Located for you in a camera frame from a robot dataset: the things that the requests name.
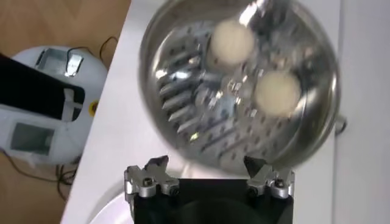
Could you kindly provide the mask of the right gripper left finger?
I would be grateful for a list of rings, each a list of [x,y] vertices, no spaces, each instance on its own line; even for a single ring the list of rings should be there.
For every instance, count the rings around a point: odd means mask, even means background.
[[[179,193],[179,180],[166,173],[169,157],[167,155],[150,159],[141,169],[129,166],[124,171],[125,198],[138,195],[141,198],[154,197],[158,192],[167,196]]]

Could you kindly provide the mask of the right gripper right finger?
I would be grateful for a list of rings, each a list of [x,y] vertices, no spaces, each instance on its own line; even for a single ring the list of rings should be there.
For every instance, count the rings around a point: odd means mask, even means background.
[[[244,157],[244,165],[250,176],[247,186],[251,197],[265,193],[278,199],[294,196],[295,173],[291,168],[276,169],[265,160],[250,156]]]

